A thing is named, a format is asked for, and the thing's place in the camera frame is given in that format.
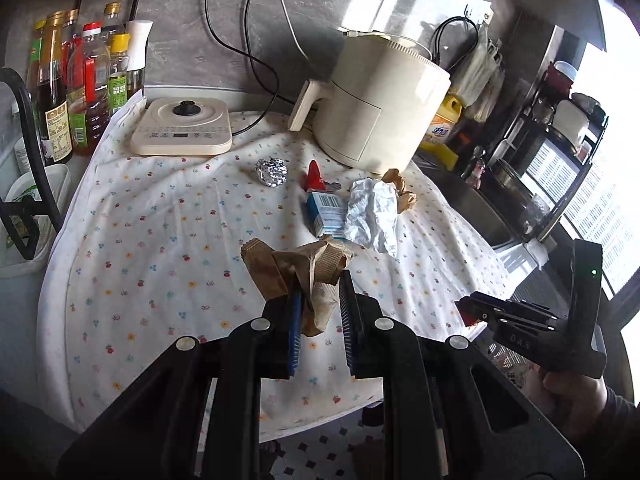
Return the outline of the right hand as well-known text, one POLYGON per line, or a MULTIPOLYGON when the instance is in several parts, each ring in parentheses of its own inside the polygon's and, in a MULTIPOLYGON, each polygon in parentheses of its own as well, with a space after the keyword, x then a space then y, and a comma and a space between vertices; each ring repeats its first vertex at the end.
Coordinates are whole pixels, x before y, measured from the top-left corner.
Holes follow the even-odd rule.
POLYGON ((546 372, 538 365, 529 367, 522 391, 568 440, 583 436, 596 423, 608 398, 603 377, 546 372))

